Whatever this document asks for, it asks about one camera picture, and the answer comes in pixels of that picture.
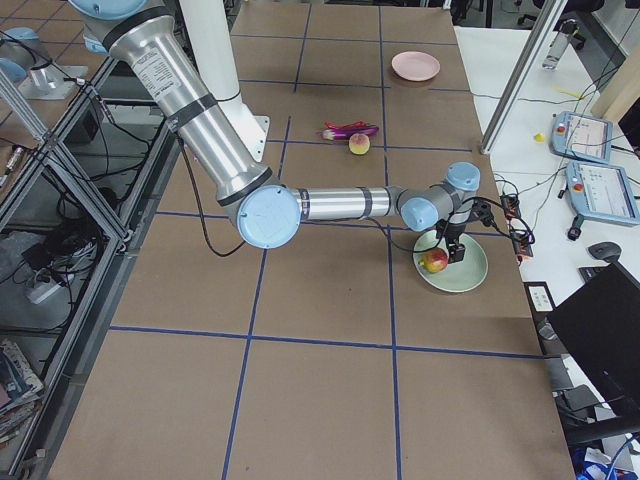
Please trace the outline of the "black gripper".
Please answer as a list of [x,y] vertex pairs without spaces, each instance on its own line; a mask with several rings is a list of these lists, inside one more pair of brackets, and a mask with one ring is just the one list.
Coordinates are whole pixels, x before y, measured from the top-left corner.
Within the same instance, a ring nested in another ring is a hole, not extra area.
[[450,214],[436,223],[436,238],[446,244],[449,264],[464,260],[465,245],[459,243],[459,238],[465,232],[466,223],[470,215],[470,210],[467,209],[466,211]]

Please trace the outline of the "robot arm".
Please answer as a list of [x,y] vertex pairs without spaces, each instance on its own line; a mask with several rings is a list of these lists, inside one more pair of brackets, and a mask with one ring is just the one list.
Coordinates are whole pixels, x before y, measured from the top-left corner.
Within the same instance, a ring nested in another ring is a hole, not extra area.
[[262,163],[264,120],[244,104],[223,7],[181,5],[195,56],[174,35],[162,1],[75,1],[87,47],[126,63],[216,185],[216,200],[243,240],[272,249],[289,242],[304,221],[399,216],[415,232],[435,229],[446,259],[463,260],[460,237],[474,218],[480,171],[452,164],[426,190],[397,186],[287,188]]

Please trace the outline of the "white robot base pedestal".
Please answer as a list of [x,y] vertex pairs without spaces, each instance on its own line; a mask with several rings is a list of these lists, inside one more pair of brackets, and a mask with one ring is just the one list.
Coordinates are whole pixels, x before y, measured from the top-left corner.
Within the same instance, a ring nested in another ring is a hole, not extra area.
[[179,4],[200,77],[252,157],[261,162],[270,119],[255,116],[244,103],[223,2]]

